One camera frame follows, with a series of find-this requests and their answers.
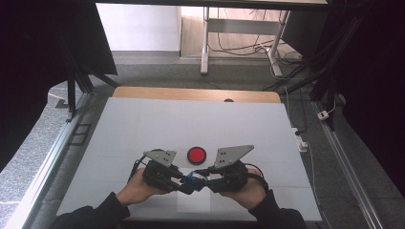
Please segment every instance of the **cable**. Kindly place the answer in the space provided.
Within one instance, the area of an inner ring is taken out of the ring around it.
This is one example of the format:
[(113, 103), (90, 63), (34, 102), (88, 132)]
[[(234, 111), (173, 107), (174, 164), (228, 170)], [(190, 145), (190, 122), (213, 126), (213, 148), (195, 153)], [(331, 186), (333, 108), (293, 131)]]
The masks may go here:
[(314, 195), (315, 195), (316, 202), (318, 203), (318, 206), (321, 208), (322, 215), (324, 216), (325, 221), (327, 222), (327, 224), (328, 224), (329, 228), (331, 229), (331, 226), (330, 226), (330, 223), (329, 223), (329, 221), (328, 221), (328, 218), (327, 218), (327, 216), (325, 215), (324, 208), (322, 207), (321, 203), (319, 202), (318, 195), (316, 194), (316, 186), (315, 186), (315, 170), (313, 169), (313, 167), (314, 167), (314, 166), (313, 166), (312, 149), (310, 148), (310, 144), (309, 144), (309, 142), (307, 142), (307, 144), (308, 144), (308, 147), (309, 147), (309, 152), (310, 152), (310, 163), (311, 163), (311, 167), (312, 167), (312, 187), (313, 187), (313, 193), (314, 193)]
[(279, 22), (281, 23), (281, 13), (282, 13), (283, 11), (282, 10), (280, 10), (280, 14), (279, 14)]
[(302, 93), (300, 92), (300, 96), (301, 96), (301, 106), (303, 106), (303, 113), (304, 113), (304, 116), (305, 116), (305, 118), (306, 118), (306, 120), (305, 120), (305, 122), (307, 123), (306, 124), (306, 128), (305, 128), (305, 131), (303, 131), (303, 133), (304, 132), (306, 132), (307, 131), (307, 129), (310, 127), (310, 126), (312, 126), (312, 124), (315, 122), (315, 120), (317, 120), (317, 119), (319, 119), (318, 118), (318, 116), (317, 115), (315, 115), (314, 116), (314, 118), (310, 121), (310, 122), (307, 122), (307, 113), (305, 112), (305, 109), (304, 109), (304, 99), (302, 98)]
[(286, 53), (284, 54), (284, 57), (281, 57), (280, 51), (277, 50), (277, 52), (276, 52), (277, 55), (278, 55), (277, 60), (280, 61), (280, 63), (282, 63), (282, 64), (284, 64), (284, 65), (287, 65), (287, 66), (293, 65), (293, 64), (302, 64), (302, 63), (303, 63), (302, 60), (296, 59), (296, 61), (290, 61), (290, 60), (288, 60), (288, 59), (286, 58), (287, 54), (295, 53), (295, 52), (297, 52), (297, 51), (286, 52)]
[(63, 99), (63, 100), (66, 100), (66, 98), (59, 97), (59, 96), (57, 96), (56, 94), (50, 94), (50, 93), (48, 93), (48, 95), (49, 95), (50, 97), (54, 97), (54, 98), (57, 98), (57, 99)]
[(216, 83), (209, 82), (209, 84), (216, 87), (219, 90), (222, 90), (222, 88), (220, 86), (218, 86), (218, 84), (216, 84)]
[(302, 71), (306, 66), (305, 65), (299, 65), (297, 67), (295, 67), (289, 74), (287, 74), (286, 76), (284, 76), (283, 78), (281, 78), (281, 81), (275, 82), (270, 86), (267, 87), (263, 87), (262, 88), (262, 92), (267, 91), (268, 89), (271, 88), (277, 88), (280, 84), (282, 84), (284, 81), (289, 80), (291, 78), (293, 78), (296, 74), (298, 74), (300, 71)]
[(257, 170), (259, 170), (260, 174), (262, 175), (262, 178), (265, 178), (265, 174), (263, 174), (262, 170), (259, 169), (259, 167), (257, 167), (256, 165), (250, 164), (250, 163), (244, 163), (244, 165), (249, 165), (249, 166), (256, 168)]
[(291, 125), (291, 119), (289, 118), (289, 104), (288, 104), (288, 91), (287, 91), (287, 86), (284, 86), (284, 89), (286, 90), (287, 116), (288, 116), (288, 120), (289, 120), (289, 125)]
[(128, 181), (127, 183), (131, 180), (132, 176), (135, 174), (135, 172), (137, 171), (139, 164), (142, 163), (144, 164), (142, 161), (146, 158), (146, 156), (142, 156), (140, 159), (136, 160), (134, 163), (134, 167), (132, 167), (132, 171), (131, 174), (129, 175)]
[[(224, 13), (225, 13), (225, 15), (226, 15), (226, 18), (228, 18), (227, 12), (226, 12), (226, 8), (224, 9)], [(218, 10), (217, 10), (217, 18), (219, 18), (219, 16), (220, 16), (220, 9), (218, 8)], [(264, 15), (263, 15), (263, 19), (262, 19), (262, 20), (265, 20), (265, 17), (266, 17), (266, 10), (265, 10), (265, 13), (264, 13)], [(252, 54), (258, 53), (258, 52), (261, 50), (261, 48), (256, 47), (256, 46), (258, 46), (257, 41), (259, 40), (260, 34), (257, 36), (257, 38), (256, 38), (256, 40), (255, 40), (255, 43), (254, 43), (253, 45), (244, 46), (244, 47), (238, 47), (238, 48), (230, 48), (230, 49), (226, 49), (226, 48), (223, 47), (223, 45), (222, 45), (222, 43), (221, 43), (221, 37), (220, 37), (220, 33), (219, 33), (219, 32), (217, 32), (217, 37), (218, 37), (218, 43), (219, 43), (221, 49), (220, 49), (220, 50), (214, 50), (214, 49), (212, 49), (212, 48), (209, 46), (209, 44), (208, 44), (209, 50), (211, 50), (211, 51), (213, 51), (213, 52), (225, 52), (225, 53), (229, 53), (229, 54), (233, 54), (233, 55), (252, 55)], [(266, 44), (266, 43), (269, 43), (269, 42), (272, 42), (272, 41), (273, 41), (273, 40), (269, 40), (269, 41), (266, 41), (266, 42), (262, 42), (262, 43), (260, 43), (259, 45)], [(250, 52), (250, 53), (235, 53), (235, 52), (230, 52), (230, 51), (236, 51), (236, 50), (244, 50), (244, 49), (248, 49), (248, 48), (253, 48), (253, 49), (254, 49), (254, 52)]]
[(275, 63), (276, 63), (276, 62), (274, 61), (274, 62), (270, 65), (270, 74), (271, 74), (271, 76), (273, 76), (273, 78), (278, 79), (278, 80), (284, 80), (284, 78), (279, 78), (279, 77), (277, 77), (276, 74), (274, 73), (273, 65), (274, 65)]
[(328, 111), (328, 114), (333, 112), (335, 107), (336, 107), (336, 100), (333, 101), (333, 108), (330, 111)]
[(348, 7), (348, 0), (345, 0), (345, 7), (342, 10), (342, 13), (340, 14), (340, 17), (338, 20), (336, 20), (336, 23), (334, 24), (334, 27), (330, 30), (330, 32), (333, 32), (334, 30), (336, 30), (336, 28), (339, 26), (340, 21), (343, 19), (345, 13), (346, 13), (346, 9)]
[(300, 131), (301, 134), (305, 133), (307, 131), (307, 113), (305, 112), (305, 107), (304, 107), (304, 101), (303, 101), (303, 93), (300, 88), (300, 102), (301, 102), (301, 107), (303, 108), (303, 114), (304, 114), (304, 130)]
[(343, 27), (340, 32), (337, 33), (337, 35), (334, 36), (334, 39), (331, 40), (331, 42), (326, 45), (322, 51), (320, 51), (318, 54), (315, 56), (312, 56), (308, 59), (303, 60), (304, 63), (308, 64), (310, 63), (311, 65), (315, 65), (318, 62), (323, 61), (324, 59), (322, 58), (323, 56), (326, 56), (329, 53), (329, 50), (334, 43), (336, 43), (344, 34), (345, 31), (349, 28), (349, 24), (346, 25), (346, 27)]

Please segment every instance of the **metal stand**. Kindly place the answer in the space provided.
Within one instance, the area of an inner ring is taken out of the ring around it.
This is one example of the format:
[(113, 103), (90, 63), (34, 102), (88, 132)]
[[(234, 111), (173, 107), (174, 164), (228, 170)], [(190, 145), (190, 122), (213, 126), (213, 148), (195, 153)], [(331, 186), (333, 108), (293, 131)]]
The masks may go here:
[(274, 76), (276, 76), (276, 77), (282, 76), (280, 67), (277, 63), (276, 52), (277, 52), (278, 44), (280, 42), (281, 35), (283, 34), (283, 30), (286, 25), (288, 14), (289, 14), (289, 11), (284, 11), (284, 15), (280, 21), (280, 27), (277, 31), (276, 37), (274, 38), (274, 43), (271, 46), (270, 52), (267, 52), (267, 56), (268, 56), (268, 59), (270, 60), (271, 68), (273, 69)]
[(203, 30), (204, 38), (202, 44), (202, 67), (201, 75), (208, 74), (208, 33), (223, 32), (223, 33), (240, 33), (240, 34), (262, 34), (275, 35), (274, 43), (271, 49), (267, 49), (267, 56), (271, 63), (271, 68), (276, 77), (282, 76), (280, 67), (277, 63), (276, 52), (283, 34), (284, 27), (287, 22), (289, 11), (284, 11), (281, 21), (250, 21), (250, 20), (233, 20), (209, 18), (209, 8), (204, 8), (203, 13)]
[(69, 113), (67, 122), (71, 122), (75, 117), (75, 76), (73, 71), (68, 75), (68, 104)]

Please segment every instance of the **black sleeve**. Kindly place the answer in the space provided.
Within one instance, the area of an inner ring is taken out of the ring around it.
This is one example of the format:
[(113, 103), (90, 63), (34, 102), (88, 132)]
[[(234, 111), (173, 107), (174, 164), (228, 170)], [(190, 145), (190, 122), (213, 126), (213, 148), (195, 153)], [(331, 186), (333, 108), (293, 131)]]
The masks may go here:
[(255, 208), (250, 209), (249, 213), (259, 222), (262, 229), (306, 229), (300, 212), (294, 209), (279, 208), (270, 190), (263, 201)]
[(57, 217), (50, 229), (107, 229), (129, 216), (128, 208), (121, 205), (115, 193), (111, 193), (96, 209), (86, 206)]

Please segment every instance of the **human hand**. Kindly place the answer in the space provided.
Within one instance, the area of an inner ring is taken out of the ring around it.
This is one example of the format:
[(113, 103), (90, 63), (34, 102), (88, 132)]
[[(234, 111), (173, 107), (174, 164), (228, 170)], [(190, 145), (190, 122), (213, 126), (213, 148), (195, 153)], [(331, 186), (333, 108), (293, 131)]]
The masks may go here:
[[(248, 169), (248, 172), (260, 176), (257, 169)], [(222, 192), (221, 196), (232, 198), (245, 209), (250, 210), (256, 207), (266, 197), (266, 191), (262, 183), (255, 178), (248, 178), (247, 184), (238, 192)]]
[(151, 187), (143, 179), (144, 168), (139, 168), (125, 187), (117, 194), (117, 199), (122, 206), (141, 203), (153, 195), (166, 194), (165, 191)]

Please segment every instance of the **white tabletop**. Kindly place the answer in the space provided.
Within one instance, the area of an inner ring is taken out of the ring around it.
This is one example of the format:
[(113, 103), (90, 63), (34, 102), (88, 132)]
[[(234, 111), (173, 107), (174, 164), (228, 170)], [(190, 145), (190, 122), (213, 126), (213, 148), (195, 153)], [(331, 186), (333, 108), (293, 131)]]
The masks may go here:
[[(57, 214), (97, 207), (118, 192), (144, 151), (177, 151), (173, 164), (187, 172), (213, 165), (218, 148), (250, 144), (255, 149), (242, 162), (262, 169), (279, 206), (297, 209), (304, 220), (321, 220), (283, 104), (137, 98), (109, 99)], [(200, 166), (186, 160), (194, 146), (207, 151)], [(151, 197), (129, 209), (130, 219), (255, 220), (207, 188), (191, 196)]]

